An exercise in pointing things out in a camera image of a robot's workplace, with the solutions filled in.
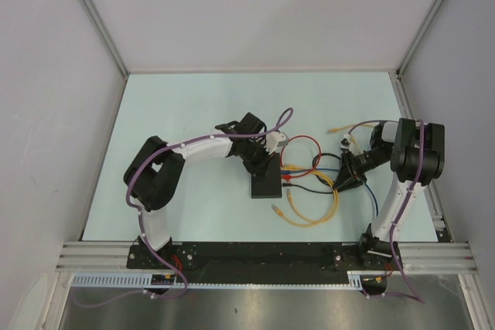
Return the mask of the aluminium frame rail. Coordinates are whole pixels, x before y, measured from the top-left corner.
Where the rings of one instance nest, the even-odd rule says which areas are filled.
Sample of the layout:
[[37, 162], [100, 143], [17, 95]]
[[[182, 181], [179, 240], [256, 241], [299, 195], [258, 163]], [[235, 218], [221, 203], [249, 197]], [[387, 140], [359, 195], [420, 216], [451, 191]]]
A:
[[116, 271], [157, 269], [161, 260], [179, 261], [184, 270], [214, 263], [318, 264], [334, 270], [378, 271], [403, 268], [411, 274], [475, 274], [468, 243], [399, 243], [395, 257], [359, 252], [354, 243], [174, 242], [151, 253], [139, 241], [66, 242], [58, 270]]

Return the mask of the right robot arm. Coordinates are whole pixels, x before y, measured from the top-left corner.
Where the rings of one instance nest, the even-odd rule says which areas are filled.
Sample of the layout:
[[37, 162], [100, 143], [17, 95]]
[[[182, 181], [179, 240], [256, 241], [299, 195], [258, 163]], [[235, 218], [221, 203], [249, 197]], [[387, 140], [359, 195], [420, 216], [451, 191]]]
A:
[[366, 173], [386, 163], [392, 183], [377, 215], [355, 244], [332, 248], [335, 270], [380, 270], [398, 259], [401, 228], [415, 200], [445, 165], [445, 126], [401, 118], [378, 121], [370, 136], [370, 150], [351, 144], [353, 129], [341, 141], [340, 170], [335, 194], [367, 184]]

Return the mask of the black network switch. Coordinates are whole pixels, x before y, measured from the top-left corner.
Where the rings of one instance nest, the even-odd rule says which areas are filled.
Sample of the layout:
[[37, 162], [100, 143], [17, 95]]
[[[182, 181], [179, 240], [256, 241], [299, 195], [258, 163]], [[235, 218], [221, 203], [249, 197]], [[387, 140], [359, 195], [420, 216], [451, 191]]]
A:
[[282, 197], [280, 154], [276, 152], [273, 158], [279, 158], [279, 176], [266, 178], [251, 176], [252, 199], [280, 199]]

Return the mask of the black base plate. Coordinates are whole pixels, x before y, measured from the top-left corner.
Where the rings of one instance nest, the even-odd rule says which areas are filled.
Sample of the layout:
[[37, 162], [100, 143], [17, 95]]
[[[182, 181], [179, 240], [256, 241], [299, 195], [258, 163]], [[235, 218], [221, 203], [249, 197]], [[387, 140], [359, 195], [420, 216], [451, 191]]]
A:
[[398, 270], [388, 247], [369, 253], [358, 243], [176, 241], [157, 254], [191, 284], [341, 284], [352, 270]]

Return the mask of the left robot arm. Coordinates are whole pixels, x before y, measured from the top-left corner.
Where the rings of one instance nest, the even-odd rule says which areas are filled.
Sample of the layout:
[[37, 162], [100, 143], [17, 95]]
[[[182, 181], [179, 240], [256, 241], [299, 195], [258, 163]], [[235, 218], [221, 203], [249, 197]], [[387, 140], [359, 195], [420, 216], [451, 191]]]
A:
[[188, 165], [216, 158], [238, 157], [249, 174], [263, 179], [276, 150], [288, 139], [281, 124], [268, 130], [263, 121], [247, 113], [240, 121], [218, 124], [198, 138], [170, 145], [158, 136], [148, 138], [126, 170], [126, 202], [138, 211], [141, 238], [148, 243], [143, 257], [153, 267], [167, 265], [172, 237], [164, 208], [172, 201]]

